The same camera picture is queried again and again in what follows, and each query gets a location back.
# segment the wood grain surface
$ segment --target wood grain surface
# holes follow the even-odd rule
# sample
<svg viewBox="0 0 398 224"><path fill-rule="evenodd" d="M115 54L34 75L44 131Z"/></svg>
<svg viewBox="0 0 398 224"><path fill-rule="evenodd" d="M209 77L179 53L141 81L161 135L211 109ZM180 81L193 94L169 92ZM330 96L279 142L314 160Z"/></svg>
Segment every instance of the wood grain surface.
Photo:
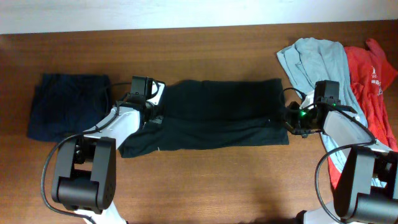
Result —
<svg viewBox="0 0 398 224"><path fill-rule="evenodd" d="M358 47L373 37L398 68L397 21L0 35L0 223L83 223L51 212L40 197L42 166L53 144L25 135L34 87L43 73L107 74L113 83L140 75L168 85L184 79L281 78L288 87L275 53L301 37ZM128 89L115 88L113 96ZM384 93L395 135L397 94L395 81ZM294 93L287 98L297 99ZM114 202L130 223L294 217L319 207L313 175L325 150L319 135L289 135L289 140L288 146L157 151L133 159L118 154ZM325 200L331 200L326 166L320 183Z"/></svg>

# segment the red shirt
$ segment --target red shirt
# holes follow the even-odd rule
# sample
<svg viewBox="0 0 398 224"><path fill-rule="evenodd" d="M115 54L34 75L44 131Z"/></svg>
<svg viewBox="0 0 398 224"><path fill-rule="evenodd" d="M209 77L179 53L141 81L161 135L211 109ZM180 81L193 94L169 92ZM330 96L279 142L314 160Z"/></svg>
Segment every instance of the red shirt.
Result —
<svg viewBox="0 0 398 224"><path fill-rule="evenodd" d="M368 121L368 128L383 144L398 151L397 139L392 133L383 99L383 91L398 75L387 61L386 55L374 39L366 41L369 50L359 47L345 47L347 54L351 89ZM329 159L330 179L337 186L340 173Z"/></svg>

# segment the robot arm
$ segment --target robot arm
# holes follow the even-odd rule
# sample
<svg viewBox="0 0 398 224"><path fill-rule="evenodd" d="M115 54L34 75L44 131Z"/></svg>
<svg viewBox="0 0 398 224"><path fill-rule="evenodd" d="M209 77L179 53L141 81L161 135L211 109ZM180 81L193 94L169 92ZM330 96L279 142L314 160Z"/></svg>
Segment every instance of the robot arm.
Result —
<svg viewBox="0 0 398 224"><path fill-rule="evenodd" d="M398 153L375 139L358 122L355 110L340 105L338 90L338 82L317 82L315 91L307 95L310 99L305 99L301 106L293 102L284 115L285 126L292 134L306 137L323 132L339 147L351 146L342 148L347 161L333 192L334 203L304 213L303 223L395 223L398 221ZM371 186L373 177L386 186ZM338 215L341 221L335 222L326 210Z"/></svg>
<svg viewBox="0 0 398 224"><path fill-rule="evenodd" d="M164 83L151 78L133 77L130 94L124 101L119 101L96 126L83 132L87 134L60 147L52 185L54 202L91 217L97 224L126 223L113 203L116 150L146 122L162 122L158 104L164 88ZM92 162L91 171L75 168L85 162Z"/></svg>

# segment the black t-shirt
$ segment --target black t-shirt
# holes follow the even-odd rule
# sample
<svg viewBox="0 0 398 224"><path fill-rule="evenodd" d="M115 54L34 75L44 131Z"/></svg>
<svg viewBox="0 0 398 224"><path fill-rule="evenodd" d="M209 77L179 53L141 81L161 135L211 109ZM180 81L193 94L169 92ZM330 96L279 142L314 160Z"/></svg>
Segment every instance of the black t-shirt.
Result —
<svg viewBox="0 0 398 224"><path fill-rule="evenodd" d="M280 79L263 82L185 80L167 86L162 124L148 122L119 148L122 157L152 151L288 144L280 122Z"/></svg>

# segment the folded black shirt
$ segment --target folded black shirt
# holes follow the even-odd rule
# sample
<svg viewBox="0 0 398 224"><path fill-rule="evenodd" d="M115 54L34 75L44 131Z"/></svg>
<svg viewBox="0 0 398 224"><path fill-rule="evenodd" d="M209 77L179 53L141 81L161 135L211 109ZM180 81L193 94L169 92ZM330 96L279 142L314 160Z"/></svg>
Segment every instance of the folded black shirt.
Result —
<svg viewBox="0 0 398 224"><path fill-rule="evenodd" d="M92 128L111 107L106 75L44 74L30 111L27 137L61 141Z"/></svg>
<svg viewBox="0 0 398 224"><path fill-rule="evenodd" d="M281 125L280 79L263 82L185 80L167 86L162 124L148 122L119 148L122 157L152 151L288 144Z"/></svg>

